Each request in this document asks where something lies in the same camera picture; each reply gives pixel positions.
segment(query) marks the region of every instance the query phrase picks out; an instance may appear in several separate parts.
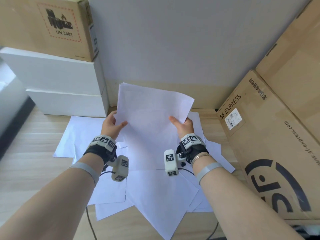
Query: black wrist strap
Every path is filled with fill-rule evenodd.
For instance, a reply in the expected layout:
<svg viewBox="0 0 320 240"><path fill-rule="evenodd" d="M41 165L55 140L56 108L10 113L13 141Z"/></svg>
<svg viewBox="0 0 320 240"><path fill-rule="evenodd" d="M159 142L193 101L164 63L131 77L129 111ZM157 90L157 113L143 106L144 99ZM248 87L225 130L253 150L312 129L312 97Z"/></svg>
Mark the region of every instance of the black wrist strap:
<svg viewBox="0 0 320 240"><path fill-rule="evenodd" d="M186 156L186 161L191 164L192 160L202 152L209 153L208 150L204 145L198 144L198 145L192 145L187 150L185 149L182 142L179 143L176 153L184 153Z"/></svg>
<svg viewBox="0 0 320 240"><path fill-rule="evenodd" d="M103 160L103 164L106 165L106 163L108 161L112 161L114 162L115 159L117 158L117 154L116 154L116 149L117 146L115 145L112 152L108 151L106 148L104 148L103 146L100 145L92 145L90 146L83 155L87 154L87 153L93 153L96 154L98 156L100 156Z"/></svg>

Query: black baseboard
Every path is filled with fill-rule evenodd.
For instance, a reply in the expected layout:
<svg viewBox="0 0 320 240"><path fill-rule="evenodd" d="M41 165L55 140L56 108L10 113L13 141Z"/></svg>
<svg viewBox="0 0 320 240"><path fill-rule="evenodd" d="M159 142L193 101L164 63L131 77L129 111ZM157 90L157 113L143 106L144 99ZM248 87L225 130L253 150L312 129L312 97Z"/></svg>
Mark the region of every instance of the black baseboard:
<svg viewBox="0 0 320 240"><path fill-rule="evenodd" d="M22 125L27 120L34 106L35 103L31 98L28 98L18 111L17 115L12 119L6 130L3 132L2 136L0 137L0 160L13 142Z"/></svg>

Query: brown cardboard box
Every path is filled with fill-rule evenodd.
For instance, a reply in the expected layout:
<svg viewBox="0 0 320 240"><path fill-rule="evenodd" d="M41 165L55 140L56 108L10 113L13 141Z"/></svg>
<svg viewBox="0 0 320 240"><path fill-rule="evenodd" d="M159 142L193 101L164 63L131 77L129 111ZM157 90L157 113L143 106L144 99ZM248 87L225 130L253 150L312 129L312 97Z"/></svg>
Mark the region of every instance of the brown cardboard box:
<svg viewBox="0 0 320 240"><path fill-rule="evenodd" d="M249 187L290 224L320 223L320 145L255 71L218 111Z"/></svg>
<svg viewBox="0 0 320 240"><path fill-rule="evenodd" d="M271 89L320 142L320 0L310 0L257 66Z"/></svg>
<svg viewBox="0 0 320 240"><path fill-rule="evenodd" d="M98 53L88 0L0 0L0 45L92 61Z"/></svg>

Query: red dashed border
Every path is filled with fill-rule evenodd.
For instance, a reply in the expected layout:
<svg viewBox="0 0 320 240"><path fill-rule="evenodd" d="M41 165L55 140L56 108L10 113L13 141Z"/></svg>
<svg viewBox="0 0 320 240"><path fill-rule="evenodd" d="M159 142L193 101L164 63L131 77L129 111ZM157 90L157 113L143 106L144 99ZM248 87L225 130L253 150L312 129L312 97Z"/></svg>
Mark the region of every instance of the red dashed border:
<svg viewBox="0 0 320 240"><path fill-rule="evenodd" d="M41 12L41 10L40 10L39 5L44 5L44 6L48 6L48 7L60 8L60 9L64 9L64 10L71 11L71 12L72 12L73 19L74 19L75 27L77 28L79 40L67 39L67 38L63 38L63 37L58 37L58 36L52 35L52 34L50 33L50 30L49 30L48 26L47 26L46 20L45 20L45 18L44 18L43 15L42 15L42 12ZM42 3L42 2L38 2L38 3L37 3L37 6L38 6L39 12L40 12L40 14L41 14L41 16L42 16L42 19L43 19L43 21L44 21L44 24L45 24L45 26L46 26L46 28L47 28L47 30L48 30L48 32L49 32L50 37L58 38L58 39L61 39L61 40L70 40L70 41L82 43L81 37L80 37L80 33L79 33L79 29L78 29L77 20L76 20L75 14L74 14L74 12L73 12L73 9L66 8L66 7L59 7L59 6L56 6L56 5L51 5L51 4Z"/></svg>

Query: wrist-mounted device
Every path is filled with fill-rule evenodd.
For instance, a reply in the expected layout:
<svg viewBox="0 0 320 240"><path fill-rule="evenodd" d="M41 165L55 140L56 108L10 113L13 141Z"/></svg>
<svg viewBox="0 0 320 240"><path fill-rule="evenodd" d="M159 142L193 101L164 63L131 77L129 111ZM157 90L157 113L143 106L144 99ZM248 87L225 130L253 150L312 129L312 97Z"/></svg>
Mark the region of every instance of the wrist-mounted device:
<svg viewBox="0 0 320 240"><path fill-rule="evenodd" d="M202 139L194 133L186 134L181 138L179 146L176 150L166 150L164 152L164 168L169 176L179 174L178 164L185 166L185 161L192 163L193 159L201 152L209 153L206 149L206 144Z"/></svg>
<svg viewBox="0 0 320 240"><path fill-rule="evenodd" d="M105 171L108 166L112 167L111 178L114 181L121 182L129 174L129 159L126 156L116 154L117 146L116 141L107 135L99 135L94 137L89 144L84 155L87 153L94 153L100 156L103 160L103 170Z"/></svg>

